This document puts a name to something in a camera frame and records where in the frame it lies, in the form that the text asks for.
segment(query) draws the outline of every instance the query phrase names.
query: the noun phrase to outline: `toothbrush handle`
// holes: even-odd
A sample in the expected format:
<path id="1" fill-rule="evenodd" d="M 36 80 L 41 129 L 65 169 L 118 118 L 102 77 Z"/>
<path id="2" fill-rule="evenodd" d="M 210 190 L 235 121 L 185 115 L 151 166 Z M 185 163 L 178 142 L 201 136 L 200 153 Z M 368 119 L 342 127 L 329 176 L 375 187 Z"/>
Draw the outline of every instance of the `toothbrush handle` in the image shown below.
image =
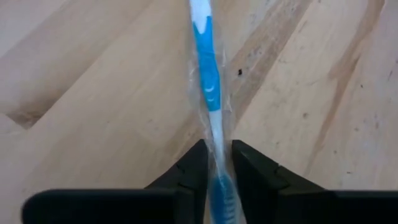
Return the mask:
<path id="1" fill-rule="evenodd" d="M 206 17 L 206 29 L 200 33 L 193 23 L 193 32 L 198 52 L 200 83 L 209 111 L 221 109 L 220 73 L 217 68 L 213 43 L 213 19 Z"/>

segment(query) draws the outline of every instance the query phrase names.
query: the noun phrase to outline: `plastic wrap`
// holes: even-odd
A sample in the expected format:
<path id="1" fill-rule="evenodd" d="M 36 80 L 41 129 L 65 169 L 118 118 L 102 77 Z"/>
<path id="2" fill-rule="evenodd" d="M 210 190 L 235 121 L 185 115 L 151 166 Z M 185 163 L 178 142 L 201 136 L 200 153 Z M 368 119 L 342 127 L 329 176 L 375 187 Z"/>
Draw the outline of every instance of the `plastic wrap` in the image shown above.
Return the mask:
<path id="1" fill-rule="evenodd" d="M 243 216 L 231 162 L 231 133 L 234 129 L 233 107 L 229 92 L 231 79 L 228 76 L 221 28 L 212 13 L 214 2 L 189 0 L 189 3 L 192 21 L 191 36 L 188 41 L 190 43 L 189 95 L 202 123 L 210 155 L 208 198 L 211 221 L 216 224 L 241 223 Z M 215 103 L 218 97 L 218 82 L 221 96 L 219 96 L 220 102 Z M 221 128 L 215 127 L 218 125 L 218 120 L 221 120 Z"/>

